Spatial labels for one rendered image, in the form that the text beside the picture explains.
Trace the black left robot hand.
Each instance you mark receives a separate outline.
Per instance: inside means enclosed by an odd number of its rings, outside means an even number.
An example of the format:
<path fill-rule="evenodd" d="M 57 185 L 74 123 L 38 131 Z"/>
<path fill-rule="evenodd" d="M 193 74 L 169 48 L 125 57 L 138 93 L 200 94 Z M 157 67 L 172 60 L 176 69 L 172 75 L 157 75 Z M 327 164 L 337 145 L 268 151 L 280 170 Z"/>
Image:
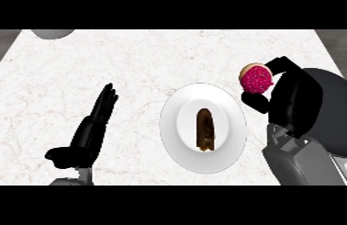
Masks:
<path fill-rule="evenodd" d="M 119 100 L 113 84 L 107 84 L 98 96 L 92 113 L 83 118 L 69 147 L 48 151 L 45 158 L 58 169 L 91 168 L 103 149 L 108 121 Z"/>

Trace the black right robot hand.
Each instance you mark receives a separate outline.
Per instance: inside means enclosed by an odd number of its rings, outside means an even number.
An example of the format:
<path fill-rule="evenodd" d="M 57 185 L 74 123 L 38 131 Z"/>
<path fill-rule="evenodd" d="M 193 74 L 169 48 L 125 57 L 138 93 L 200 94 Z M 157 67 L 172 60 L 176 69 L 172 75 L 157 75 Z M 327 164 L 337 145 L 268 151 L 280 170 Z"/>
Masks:
<path fill-rule="evenodd" d="M 274 72 L 274 85 L 263 94 L 243 90 L 241 101 L 262 114 L 269 122 L 300 138 L 312 129 L 323 107 L 323 86 L 306 70 L 287 56 L 265 64 Z"/>

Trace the pink frosted cupcake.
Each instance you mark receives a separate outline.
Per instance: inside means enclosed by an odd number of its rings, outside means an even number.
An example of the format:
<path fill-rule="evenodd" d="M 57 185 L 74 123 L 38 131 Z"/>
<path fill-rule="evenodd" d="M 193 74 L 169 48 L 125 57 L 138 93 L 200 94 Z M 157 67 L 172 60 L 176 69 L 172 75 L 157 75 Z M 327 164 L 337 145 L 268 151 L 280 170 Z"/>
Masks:
<path fill-rule="evenodd" d="M 274 85 L 274 72 L 262 63 L 250 63 L 240 72 L 240 84 L 250 94 L 263 94 Z"/>

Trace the white oval plate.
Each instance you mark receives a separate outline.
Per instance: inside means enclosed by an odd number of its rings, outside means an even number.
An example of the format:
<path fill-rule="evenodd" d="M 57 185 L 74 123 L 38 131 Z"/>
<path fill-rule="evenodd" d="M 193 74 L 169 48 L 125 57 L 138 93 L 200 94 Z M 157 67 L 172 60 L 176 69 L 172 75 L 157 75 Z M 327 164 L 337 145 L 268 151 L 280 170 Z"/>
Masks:
<path fill-rule="evenodd" d="M 197 147 L 199 112 L 207 109 L 215 126 L 215 150 Z M 160 135 L 168 152 L 182 167 L 215 174 L 238 160 L 247 140 L 246 117 L 230 93 L 213 84 L 190 84 L 168 100 L 160 116 Z"/>

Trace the brown pastry piece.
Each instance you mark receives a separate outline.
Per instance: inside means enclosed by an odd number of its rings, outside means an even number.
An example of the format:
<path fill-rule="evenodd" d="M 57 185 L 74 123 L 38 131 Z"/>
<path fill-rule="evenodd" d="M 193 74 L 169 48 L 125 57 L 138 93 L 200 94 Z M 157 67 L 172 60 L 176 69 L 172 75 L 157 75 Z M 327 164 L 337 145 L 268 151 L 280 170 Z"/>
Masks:
<path fill-rule="evenodd" d="M 203 108 L 197 115 L 197 147 L 201 151 L 215 150 L 215 124 L 212 113 Z"/>

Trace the grey round object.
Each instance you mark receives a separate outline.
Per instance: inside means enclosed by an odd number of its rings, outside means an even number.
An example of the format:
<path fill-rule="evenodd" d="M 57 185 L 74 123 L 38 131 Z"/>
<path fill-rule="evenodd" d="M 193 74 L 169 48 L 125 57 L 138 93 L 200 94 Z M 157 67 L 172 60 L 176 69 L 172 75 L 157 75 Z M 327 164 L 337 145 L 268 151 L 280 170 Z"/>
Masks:
<path fill-rule="evenodd" d="M 61 39 L 67 37 L 74 31 L 72 29 L 33 29 L 33 33 L 42 39 Z"/>

